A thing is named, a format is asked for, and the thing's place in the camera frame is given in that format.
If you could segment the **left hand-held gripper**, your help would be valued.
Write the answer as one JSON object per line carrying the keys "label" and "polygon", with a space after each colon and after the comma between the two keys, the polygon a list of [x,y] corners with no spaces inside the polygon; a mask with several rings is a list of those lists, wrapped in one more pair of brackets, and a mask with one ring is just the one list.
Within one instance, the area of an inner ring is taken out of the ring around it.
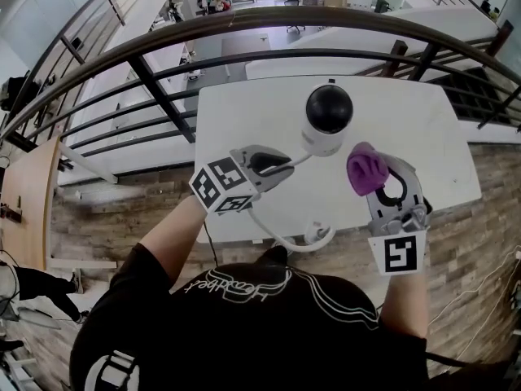
{"label": "left hand-held gripper", "polygon": [[295,172],[286,165],[290,162],[289,156],[271,147],[232,149],[203,163],[191,177],[190,189],[207,213],[239,213],[288,179]]}

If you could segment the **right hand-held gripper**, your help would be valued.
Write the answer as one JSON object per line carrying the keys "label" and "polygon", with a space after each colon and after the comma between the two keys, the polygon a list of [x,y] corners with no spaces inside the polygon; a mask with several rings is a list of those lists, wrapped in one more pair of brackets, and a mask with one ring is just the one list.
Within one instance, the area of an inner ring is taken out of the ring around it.
{"label": "right hand-held gripper", "polygon": [[432,207],[423,198],[415,168],[385,156],[389,177],[384,188],[366,196],[371,221],[368,239],[381,275],[409,275],[423,268]]}

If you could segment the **purple cloth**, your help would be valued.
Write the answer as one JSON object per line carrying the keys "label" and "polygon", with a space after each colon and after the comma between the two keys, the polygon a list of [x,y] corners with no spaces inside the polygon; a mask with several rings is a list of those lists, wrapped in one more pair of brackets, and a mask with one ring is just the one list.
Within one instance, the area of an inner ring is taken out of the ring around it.
{"label": "purple cloth", "polygon": [[354,146],[348,156],[346,170],[352,189],[359,196],[367,196],[384,188],[390,174],[384,159],[368,142]]}

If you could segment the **white dome camera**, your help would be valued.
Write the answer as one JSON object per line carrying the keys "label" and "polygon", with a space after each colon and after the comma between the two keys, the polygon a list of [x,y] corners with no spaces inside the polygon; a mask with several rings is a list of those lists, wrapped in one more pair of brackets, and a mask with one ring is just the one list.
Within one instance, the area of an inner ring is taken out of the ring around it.
{"label": "white dome camera", "polygon": [[304,113],[303,149],[317,157],[334,155],[343,145],[353,118],[353,103],[347,91],[336,83],[317,86],[305,103]]}

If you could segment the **person's left forearm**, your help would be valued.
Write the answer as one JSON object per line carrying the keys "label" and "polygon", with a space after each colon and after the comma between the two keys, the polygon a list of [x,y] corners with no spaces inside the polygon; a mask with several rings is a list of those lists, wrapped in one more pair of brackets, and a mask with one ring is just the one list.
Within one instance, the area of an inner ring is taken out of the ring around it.
{"label": "person's left forearm", "polygon": [[139,241],[159,262],[172,285],[177,282],[207,215],[197,197],[189,195]]}

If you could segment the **person's right forearm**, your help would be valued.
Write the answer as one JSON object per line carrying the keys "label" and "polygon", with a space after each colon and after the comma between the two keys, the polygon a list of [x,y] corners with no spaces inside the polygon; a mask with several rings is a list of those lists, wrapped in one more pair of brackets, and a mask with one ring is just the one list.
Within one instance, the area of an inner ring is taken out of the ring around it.
{"label": "person's right forearm", "polygon": [[423,272],[390,278],[380,318],[394,332],[426,338],[429,324],[427,278]]}

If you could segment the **black curved metal railing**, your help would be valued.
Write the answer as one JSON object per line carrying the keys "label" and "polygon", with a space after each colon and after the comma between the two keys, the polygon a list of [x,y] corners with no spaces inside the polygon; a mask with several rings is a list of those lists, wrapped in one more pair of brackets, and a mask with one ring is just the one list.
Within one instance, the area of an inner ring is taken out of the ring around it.
{"label": "black curved metal railing", "polygon": [[[167,68],[159,72],[149,72],[145,65],[144,56],[152,51],[163,49],[173,44],[184,43],[201,37],[220,35],[243,30],[258,29],[259,27],[282,27],[282,26],[324,26],[327,29],[340,28],[345,30],[365,30],[375,33],[387,33],[397,37],[407,37],[418,42],[425,43],[423,51],[417,51],[412,55],[399,55],[397,51],[370,51],[358,49],[333,49],[333,48],[310,48],[310,49],[284,49],[284,50],[258,50],[238,53],[236,55],[222,55],[220,57],[206,59],[191,64],[183,64],[177,67]],[[470,41],[461,41],[436,29],[427,26],[392,17],[389,15],[375,14],[334,7],[258,7],[236,11],[233,14],[218,15],[213,18],[204,17],[198,20],[174,24],[163,29],[148,33],[145,37],[137,37],[107,53],[100,55],[64,79],[58,81],[49,90],[36,97],[0,134],[0,141],[7,141],[18,147],[23,152],[31,152],[37,148],[30,138],[24,138],[17,133],[31,116],[40,112],[58,97],[67,94],[70,90],[87,82],[120,64],[128,64],[134,71],[143,70],[136,79],[127,81],[121,85],[106,90],[102,94],[95,95],[85,102],[78,104],[64,114],[57,116],[48,123],[49,127],[68,119],[79,111],[97,105],[106,99],[110,99],[126,91],[145,86],[151,94],[151,99],[132,104],[126,108],[108,112],[99,118],[87,121],[83,125],[76,126],[65,131],[59,136],[65,139],[72,134],[101,125],[121,116],[127,116],[146,108],[166,108],[166,116],[150,119],[130,125],[118,130],[111,130],[99,134],[93,138],[77,143],[77,147],[88,146],[105,139],[116,137],[134,130],[146,129],[153,126],[172,123],[173,130],[158,134],[142,136],[128,142],[116,143],[107,147],[93,150],[93,155],[133,146],[139,143],[147,143],[164,138],[177,136],[184,137],[188,142],[195,139],[195,127],[188,126],[187,119],[197,116],[197,111],[180,113],[175,107],[178,100],[195,97],[198,90],[183,90],[172,94],[166,93],[160,88],[160,81],[170,77],[177,77],[193,69],[215,68],[229,66],[231,64],[246,63],[250,61],[261,61],[270,59],[307,59],[307,58],[345,58],[375,60],[377,65],[367,67],[359,74],[362,77],[372,77],[377,72],[385,72],[388,77],[399,79],[407,77],[411,81],[419,81],[428,70],[436,70],[448,75],[459,75],[468,80],[478,81],[479,77],[469,74],[463,70],[453,68],[453,63],[462,60],[473,60],[482,64],[503,77],[517,84],[517,89],[508,93],[503,101],[488,99],[493,109],[480,108],[468,103],[458,103],[454,107],[468,112],[479,112],[483,120],[478,127],[483,129],[486,125],[496,123],[497,118],[505,119],[506,124],[515,127],[521,133],[521,113],[519,116],[506,114],[509,103],[514,100],[521,101],[521,76],[514,73],[504,64],[492,57],[492,51],[499,39],[497,37],[482,37]]]}

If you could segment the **black printed t-shirt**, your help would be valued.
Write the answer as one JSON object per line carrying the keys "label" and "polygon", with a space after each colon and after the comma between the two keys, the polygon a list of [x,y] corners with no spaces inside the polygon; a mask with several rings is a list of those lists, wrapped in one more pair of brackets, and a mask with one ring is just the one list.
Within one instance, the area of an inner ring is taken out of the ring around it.
{"label": "black printed t-shirt", "polygon": [[79,331],[73,391],[113,351],[133,357],[139,391],[414,391],[427,343],[391,331],[355,284],[272,261],[218,266],[172,290],[135,246]]}

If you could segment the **wooden table with white legs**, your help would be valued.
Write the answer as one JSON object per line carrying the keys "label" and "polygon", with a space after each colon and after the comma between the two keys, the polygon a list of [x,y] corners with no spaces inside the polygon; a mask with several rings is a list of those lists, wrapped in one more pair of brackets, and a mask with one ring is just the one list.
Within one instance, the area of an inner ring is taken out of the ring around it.
{"label": "wooden table with white legs", "polygon": [[36,270],[113,270],[117,268],[115,261],[58,259],[50,255],[51,209],[62,156],[106,182],[118,183],[115,175],[61,143],[60,138],[43,143],[5,171],[0,203],[12,210],[15,218],[0,218],[2,246],[18,264]]}

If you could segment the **black chair with jacket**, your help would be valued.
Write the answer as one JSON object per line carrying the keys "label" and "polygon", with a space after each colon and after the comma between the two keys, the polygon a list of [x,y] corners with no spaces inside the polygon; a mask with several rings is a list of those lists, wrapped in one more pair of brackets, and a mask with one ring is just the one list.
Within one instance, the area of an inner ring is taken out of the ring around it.
{"label": "black chair with jacket", "polygon": [[24,83],[26,81],[26,77],[9,77],[0,87],[0,109],[9,112]]}

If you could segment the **grey oval device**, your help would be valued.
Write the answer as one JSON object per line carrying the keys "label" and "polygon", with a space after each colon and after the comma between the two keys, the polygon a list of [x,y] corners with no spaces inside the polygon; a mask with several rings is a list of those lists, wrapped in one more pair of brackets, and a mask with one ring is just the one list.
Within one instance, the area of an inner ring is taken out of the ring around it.
{"label": "grey oval device", "polygon": [[19,295],[20,283],[15,267],[0,261],[0,318],[16,307]]}

